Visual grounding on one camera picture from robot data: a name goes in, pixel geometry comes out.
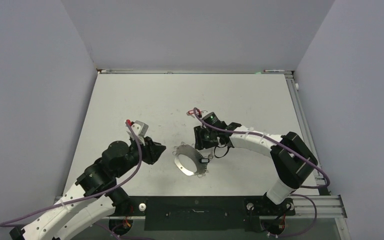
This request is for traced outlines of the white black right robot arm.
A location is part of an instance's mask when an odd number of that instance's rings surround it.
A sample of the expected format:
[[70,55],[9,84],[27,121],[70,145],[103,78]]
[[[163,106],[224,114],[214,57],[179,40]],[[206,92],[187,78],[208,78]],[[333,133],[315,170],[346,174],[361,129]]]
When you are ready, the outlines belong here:
[[245,149],[272,159],[278,179],[262,201],[263,209],[269,214],[277,213],[284,200],[301,188],[318,166],[314,154],[295,132],[268,134],[237,122],[226,124],[214,112],[205,116],[198,109],[191,112],[201,122],[193,129],[197,150],[222,146]]

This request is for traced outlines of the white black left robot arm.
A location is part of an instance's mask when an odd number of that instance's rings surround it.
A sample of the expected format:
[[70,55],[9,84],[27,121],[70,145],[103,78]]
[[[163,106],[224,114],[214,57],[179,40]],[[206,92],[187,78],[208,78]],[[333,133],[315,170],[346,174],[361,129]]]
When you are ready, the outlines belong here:
[[15,226],[13,240],[70,240],[103,217],[123,215],[131,209],[130,196],[117,179],[140,164],[153,165],[166,146],[146,136],[131,144],[112,142],[67,192],[41,216],[25,226]]

